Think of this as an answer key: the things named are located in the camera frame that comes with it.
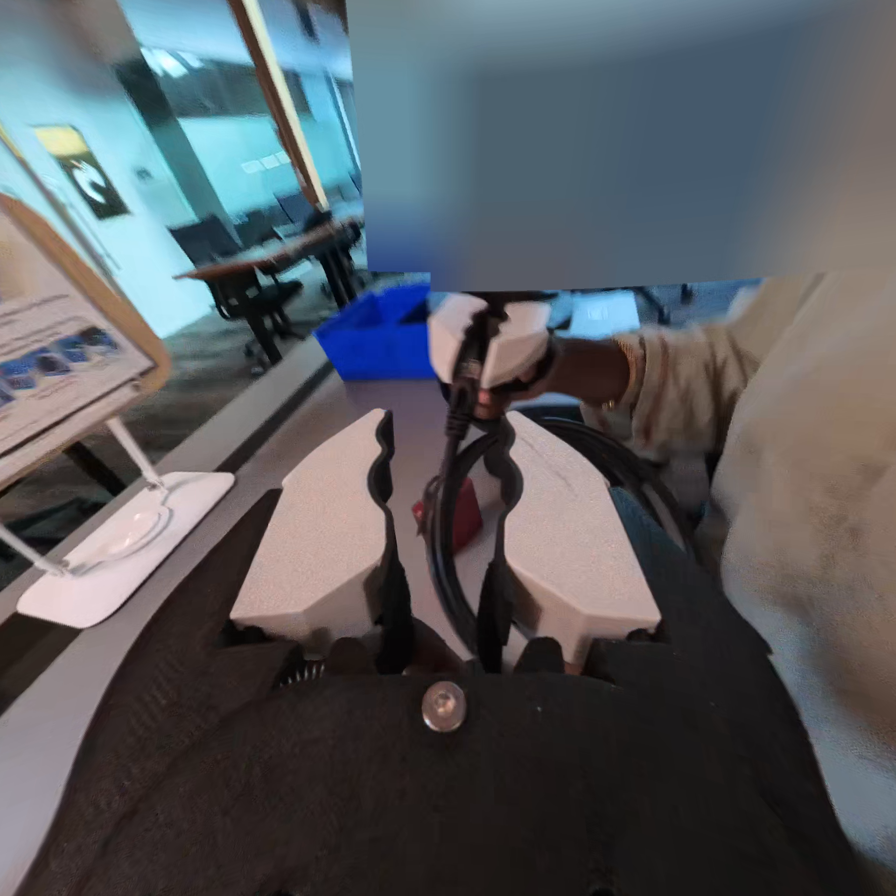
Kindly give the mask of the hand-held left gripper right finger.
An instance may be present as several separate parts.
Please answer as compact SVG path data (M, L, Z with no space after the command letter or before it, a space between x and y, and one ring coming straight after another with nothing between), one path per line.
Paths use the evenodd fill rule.
M654 634L660 611L607 480L520 411L507 421L522 494L504 520L504 553L530 629L511 626L504 670L521 656L528 633L553 638L564 660L578 666L595 638Z

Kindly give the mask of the black office chair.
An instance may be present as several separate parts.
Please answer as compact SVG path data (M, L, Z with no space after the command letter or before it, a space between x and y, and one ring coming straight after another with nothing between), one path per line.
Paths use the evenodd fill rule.
M177 228L168 228L173 240L196 268L223 263L241 252L241 246L217 216ZM218 316L227 322L245 320L240 306L244 299L264 321L271 324L273 333L282 338L300 340L303 336L294 329L294 322L286 313L287 303L304 289L301 281L285 281L282 269L259 272L253 268L231 278L206 280Z

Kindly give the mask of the red ethernet splitter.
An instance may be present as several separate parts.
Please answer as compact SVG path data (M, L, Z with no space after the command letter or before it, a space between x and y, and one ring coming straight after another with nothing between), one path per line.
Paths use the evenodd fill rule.
M482 530L483 518L471 479L437 476L411 507L417 534L436 556L463 551Z

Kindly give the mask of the wooden office table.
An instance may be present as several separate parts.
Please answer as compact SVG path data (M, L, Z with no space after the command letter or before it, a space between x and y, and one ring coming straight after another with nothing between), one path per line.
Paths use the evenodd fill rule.
M220 261L197 265L174 276L174 280L202 282L210 290L215 306L225 320L244 321L259 346L247 357L262 370L282 361L275 336L296 337L287 323L285 304L299 289L280 280L304 261L317 262L330 287L336 307L344 308L357 297L349 250L359 243L364 226L361 214L337 216L305 233L285 240L272 240Z

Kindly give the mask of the person's right forearm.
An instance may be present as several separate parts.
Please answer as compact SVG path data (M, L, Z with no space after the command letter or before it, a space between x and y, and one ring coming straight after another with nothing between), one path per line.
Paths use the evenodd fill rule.
M638 454L720 454L735 406L767 347L763 289L741 289L725 317L683 329L644 328L615 337L629 367L621 399L600 425Z

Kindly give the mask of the blue plastic bin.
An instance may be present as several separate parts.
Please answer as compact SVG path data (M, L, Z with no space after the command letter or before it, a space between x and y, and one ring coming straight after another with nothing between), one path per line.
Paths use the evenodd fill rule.
M433 379L427 282L369 290L314 336L345 382Z

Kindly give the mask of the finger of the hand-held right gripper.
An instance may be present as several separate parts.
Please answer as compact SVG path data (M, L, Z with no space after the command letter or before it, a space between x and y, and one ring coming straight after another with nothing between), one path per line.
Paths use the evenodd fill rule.
M497 389L522 380L540 364L549 348L548 301L518 301L504 305L504 317L492 336L483 363L483 387Z
M487 302L469 294L442 294L427 321L427 347L430 365L437 380L449 385L456 367L466 330L473 317L487 310Z

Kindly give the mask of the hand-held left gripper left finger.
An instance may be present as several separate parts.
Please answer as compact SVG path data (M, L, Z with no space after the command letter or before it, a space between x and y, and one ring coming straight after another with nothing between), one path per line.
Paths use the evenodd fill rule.
M401 674L415 650L392 511L393 415L373 409L282 481L230 621L323 655L378 634L375 667Z

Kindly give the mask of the person's beige sweater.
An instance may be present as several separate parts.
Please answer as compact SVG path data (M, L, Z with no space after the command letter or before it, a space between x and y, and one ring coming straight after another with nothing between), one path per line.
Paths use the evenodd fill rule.
M894 268L770 279L713 500L727 595L771 648L859 853L894 879Z

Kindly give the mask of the white board stand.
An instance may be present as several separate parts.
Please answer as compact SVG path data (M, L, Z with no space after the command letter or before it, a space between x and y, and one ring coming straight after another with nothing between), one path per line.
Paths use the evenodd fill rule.
M143 487L63 559L39 554L1 526L2 543L40 576L16 611L79 631L114 615L235 485L226 472L159 474L119 418L106 427L139 468Z

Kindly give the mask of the grey desk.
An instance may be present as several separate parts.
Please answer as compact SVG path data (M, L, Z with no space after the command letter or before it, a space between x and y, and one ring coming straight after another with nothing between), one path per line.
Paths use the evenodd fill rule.
M28 885L106 693L145 633L175 614L176 625L149 653L148 672L127 685L113 710L111 747L141 761L138 790L188 745L259 693L267 693L288 644L220 647L229 611L218 603L223 573L249 552L231 531L319 444L372 409L393 413L396 456L390 507L414 615L461 658L469 651L441 610L410 506L442 449L444 400L434 381L344 384L316 344L300 346L167 455L161 468L207 466L233 472L235 486L112 617L80 633L13 623L15 606L38 579L21 573L2 589L1 892Z

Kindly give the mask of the instruction board with wooden frame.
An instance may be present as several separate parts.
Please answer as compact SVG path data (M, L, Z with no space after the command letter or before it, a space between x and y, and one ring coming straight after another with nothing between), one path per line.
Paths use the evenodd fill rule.
M171 372L133 304L53 223L2 190L1 482L157 392Z

